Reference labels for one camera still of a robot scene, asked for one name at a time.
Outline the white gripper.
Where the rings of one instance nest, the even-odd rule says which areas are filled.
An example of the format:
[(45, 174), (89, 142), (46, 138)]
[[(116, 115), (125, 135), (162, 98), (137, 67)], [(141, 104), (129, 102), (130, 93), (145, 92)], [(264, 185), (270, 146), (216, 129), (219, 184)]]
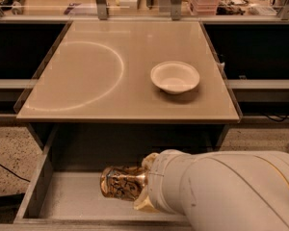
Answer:
[(183, 215), (180, 186), (183, 174), (195, 157), (178, 150), (150, 153), (142, 160), (142, 167), (149, 169), (147, 187), (134, 201), (136, 211)]

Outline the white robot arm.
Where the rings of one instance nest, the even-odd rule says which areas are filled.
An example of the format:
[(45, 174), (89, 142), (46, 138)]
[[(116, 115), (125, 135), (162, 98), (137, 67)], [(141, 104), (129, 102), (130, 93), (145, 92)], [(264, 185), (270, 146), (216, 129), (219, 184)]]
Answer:
[(178, 150), (144, 159), (139, 211), (183, 215), (195, 231), (289, 231), (289, 154)]

